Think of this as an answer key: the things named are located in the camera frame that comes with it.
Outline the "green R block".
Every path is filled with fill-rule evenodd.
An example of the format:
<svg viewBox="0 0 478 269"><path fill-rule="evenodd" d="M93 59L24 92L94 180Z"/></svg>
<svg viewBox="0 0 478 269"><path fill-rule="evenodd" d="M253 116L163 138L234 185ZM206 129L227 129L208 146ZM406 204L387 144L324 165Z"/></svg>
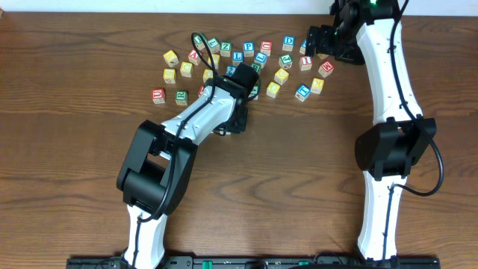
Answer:
<svg viewBox="0 0 478 269"><path fill-rule="evenodd" d="M186 106L188 104L187 91L185 91L185 90L177 91L175 101L176 101L177 105Z"/></svg>

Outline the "red U block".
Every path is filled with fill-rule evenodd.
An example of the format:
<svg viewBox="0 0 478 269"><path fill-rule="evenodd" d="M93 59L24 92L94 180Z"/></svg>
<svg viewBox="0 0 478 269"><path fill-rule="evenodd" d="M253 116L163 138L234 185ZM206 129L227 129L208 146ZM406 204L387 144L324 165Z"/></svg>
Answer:
<svg viewBox="0 0 478 269"><path fill-rule="evenodd" d="M163 88L156 88L152 90L152 101L156 105L165 103L165 92Z"/></svg>

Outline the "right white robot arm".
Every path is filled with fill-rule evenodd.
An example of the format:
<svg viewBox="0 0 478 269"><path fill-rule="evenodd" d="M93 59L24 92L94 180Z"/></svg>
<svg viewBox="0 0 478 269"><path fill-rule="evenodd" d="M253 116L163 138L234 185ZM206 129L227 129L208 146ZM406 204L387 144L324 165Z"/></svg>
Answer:
<svg viewBox="0 0 478 269"><path fill-rule="evenodd" d="M373 125L356 138L354 154L364 174L364 217L357 240L367 265L398 266L395 232L404 191L430 197L444 183L444 162L433 140L437 126L425 118L409 80L402 45L401 19L407 3L390 0L338 0L330 7L332 25L308 30L305 53L365 65L373 98ZM413 166L427 148L438 163L430 191L407 186Z"/></svg>

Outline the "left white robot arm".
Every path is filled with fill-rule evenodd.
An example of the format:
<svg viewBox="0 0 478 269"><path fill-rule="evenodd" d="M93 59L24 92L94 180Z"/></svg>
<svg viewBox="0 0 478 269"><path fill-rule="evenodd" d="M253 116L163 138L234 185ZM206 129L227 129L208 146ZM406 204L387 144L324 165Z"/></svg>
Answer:
<svg viewBox="0 0 478 269"><path fill-rule="evenodd" d="M232 75L206 81L201 96L174 118L140 124L117 177L130 216L121 268L156 268L164 259L164 233L187 189L198 146L209 134L246 129L246 104L259 75L240 64Z"/></svg>

